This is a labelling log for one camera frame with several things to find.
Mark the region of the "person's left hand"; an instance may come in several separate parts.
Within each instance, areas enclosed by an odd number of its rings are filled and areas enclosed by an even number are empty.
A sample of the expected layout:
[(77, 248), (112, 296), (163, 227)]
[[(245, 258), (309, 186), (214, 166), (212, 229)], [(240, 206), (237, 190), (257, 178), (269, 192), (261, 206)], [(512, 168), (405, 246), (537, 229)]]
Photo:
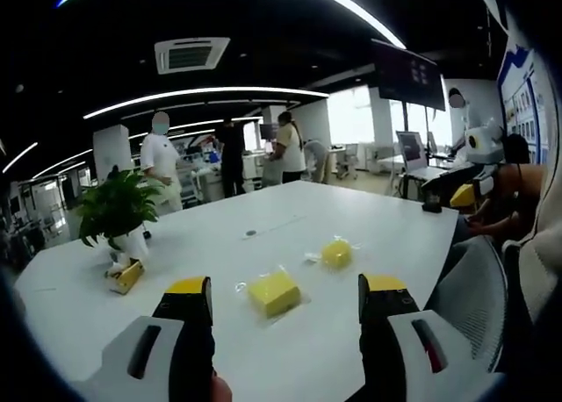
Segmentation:
[(220, 376), (214, 374), (211, 384), (212, 402), (232, 402), (233, 393), (227, 382)]

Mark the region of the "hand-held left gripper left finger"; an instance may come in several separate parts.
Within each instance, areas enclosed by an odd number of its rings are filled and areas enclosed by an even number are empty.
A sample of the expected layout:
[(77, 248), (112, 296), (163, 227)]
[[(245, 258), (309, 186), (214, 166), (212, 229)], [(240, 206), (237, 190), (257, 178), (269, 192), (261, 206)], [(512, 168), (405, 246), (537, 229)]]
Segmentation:
[(214, 354), (211, 278), (190, 277), (113, 338), (76, 389), (87, 401), (210, 401)]

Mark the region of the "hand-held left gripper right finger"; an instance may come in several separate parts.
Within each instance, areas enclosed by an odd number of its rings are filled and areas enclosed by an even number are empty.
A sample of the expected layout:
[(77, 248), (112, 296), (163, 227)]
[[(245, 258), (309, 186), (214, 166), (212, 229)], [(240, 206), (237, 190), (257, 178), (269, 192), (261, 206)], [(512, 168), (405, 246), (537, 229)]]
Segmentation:
[(369, 401), (488, 401), (503, 374), (432, 310), (419, 310), (393, 276), (359, 274), (359, 349)]

